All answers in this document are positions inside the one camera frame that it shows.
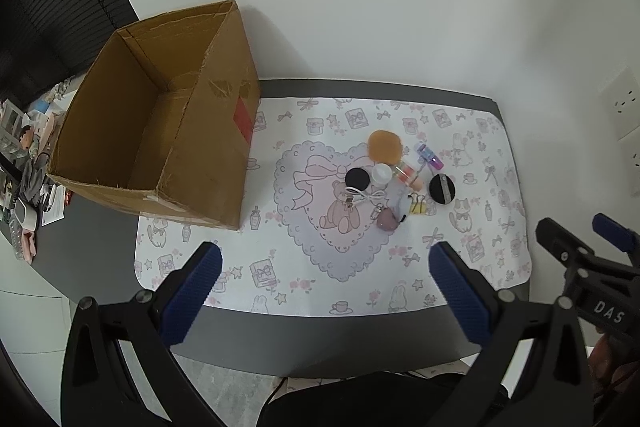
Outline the person right hand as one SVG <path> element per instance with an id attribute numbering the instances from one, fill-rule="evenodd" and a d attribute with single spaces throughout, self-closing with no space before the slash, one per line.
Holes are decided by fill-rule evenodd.
<path id="1" fill-rule="evenodd" d="M 639 372 L 639 345 L 598 332 L 602 336 L 588 358 L 596 388 L 624 393 Z"/>

